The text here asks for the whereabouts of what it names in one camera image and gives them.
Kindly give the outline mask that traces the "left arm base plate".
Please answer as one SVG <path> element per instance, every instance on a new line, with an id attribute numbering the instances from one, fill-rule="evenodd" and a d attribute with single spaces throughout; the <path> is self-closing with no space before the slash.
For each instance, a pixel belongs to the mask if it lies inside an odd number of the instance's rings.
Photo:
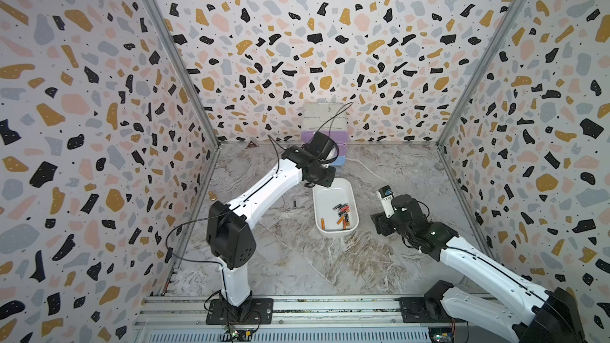
<path id="1" fill-rule="evenodd" d="M 233 306 L 220 297 L 211 301 L 206 324 L 220 325 L 269 325 L 273 318 L 274 299 L 248 298 L 240 306 Z"/>

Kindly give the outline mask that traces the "white plastic storage tray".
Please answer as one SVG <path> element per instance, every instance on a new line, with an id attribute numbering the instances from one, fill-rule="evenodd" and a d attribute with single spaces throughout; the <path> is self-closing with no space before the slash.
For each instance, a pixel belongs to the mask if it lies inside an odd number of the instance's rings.
<path id="1" fill-rule="evenodd" d="M 354 191 L 347 179 L 335 178 L 330 187 L 313 188 L 315 224 L 322 236 L 342 238 L 360 223 Z"/>

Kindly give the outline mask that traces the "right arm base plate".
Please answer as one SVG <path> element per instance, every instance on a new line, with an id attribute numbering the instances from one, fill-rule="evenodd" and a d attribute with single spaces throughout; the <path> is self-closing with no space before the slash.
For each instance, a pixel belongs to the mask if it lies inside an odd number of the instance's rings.
<path id="1" fill-rule="evenodd" d="M 403 323 L 450 323 L 452 321 L 440 302 L 424 297 L 402 297 L 398 299 Z"/>

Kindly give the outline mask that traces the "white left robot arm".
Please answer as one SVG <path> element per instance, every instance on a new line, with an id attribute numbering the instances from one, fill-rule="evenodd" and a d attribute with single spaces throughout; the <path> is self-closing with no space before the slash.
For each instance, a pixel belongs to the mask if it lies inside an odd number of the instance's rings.
<path id="1" fill-rule="evenodd" d="M 267 210 L 286 192 L 303 181 L 330 187 L 336 168 L 312 153 L 290 146 L 259 181 L 228 203 L 215 202 L 207 218 L 207 243 L 220 263 L 222 298 L 240 307 L 252 298 L 248 262 L 257 248 L 253 229 Z"/>

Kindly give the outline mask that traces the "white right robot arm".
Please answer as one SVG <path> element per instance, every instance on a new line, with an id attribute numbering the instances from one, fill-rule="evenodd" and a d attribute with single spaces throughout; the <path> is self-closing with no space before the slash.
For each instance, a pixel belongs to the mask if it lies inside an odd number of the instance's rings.
<path id="1" fill-rule="evenodd" d="M 471 322 L 511 342 L 583 342 L 576 300 L 558 287 L 550 291 L 516 275 L 442 222 L 431 222 L 428 207 L 410 195 L 377 191 L 383 212 L 371 219 L 379 235 L 397 234 L 403 244 L 462 273 L 495 300 L 470 295 L 438 281 L 424 295 L 427 314 Z"/>

